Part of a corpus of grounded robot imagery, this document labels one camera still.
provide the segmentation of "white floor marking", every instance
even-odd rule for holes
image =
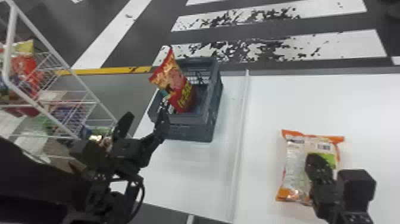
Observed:
[[[100,68],[150,2],[151,0],[130,0],[72,68]]]
[[[159,66],[169,47],[163,46],[153,66]],[[222,63],[309,61],[387,57],[376,30],[319,33],[282,39],[252,38],[173,45],[176,58],[211,57]]]
[[[179,17],[172,32],[262,23],[271,19],[317,18],[365,13],[363,0],[303,0]]]
[[[400,56],[392,57],[392,61],[395,66],[400,66]]]
[[[205,4],[210,2],[220,2],[220,1],[227,1],[227,0],[187,0],[186,5],[198,5],[198,4]]]
[[[79,3],[79,2],[83,2],[84,0],[71,0],[71,1],[76,4],[76,3]]]

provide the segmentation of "black plastic basket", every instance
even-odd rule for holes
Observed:
[[[148,115],[155,122],[160,108],[167,107],[171,122],[168,139],[211,142],[223,90],[218,62],[214,58],[187,58],[177,63],[193,84],[195,105],[188,113],[176,114],[158,91]]]

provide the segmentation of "wire shelf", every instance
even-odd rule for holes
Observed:
[[[0,5],[0,135],[35,159],[59,164],[71,159],[71,142],[103,133],[117,119],[12,0]],[[33,50],[17,50],[29,40]]]

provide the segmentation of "black cable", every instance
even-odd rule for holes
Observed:
[[[142,195],[140,196],[140,200],[139,200],[139,202],[138,202],[138,204],[137,204],[135,210],[134,210],[134,211],[132,212],[132,214],[129,216],[128,223],[131,222],[131,221],[135,218],[135,216],[138,214],[140,208],[142,207],[143,199],[145,198],[145,186],[142,184],[142,185],[140,186],[140,189],[142,190]]]

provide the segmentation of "barcode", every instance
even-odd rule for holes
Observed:
[[[330,145],[323,145],[323,144],[318,144],[318,149],[319,150],[330,150]]]

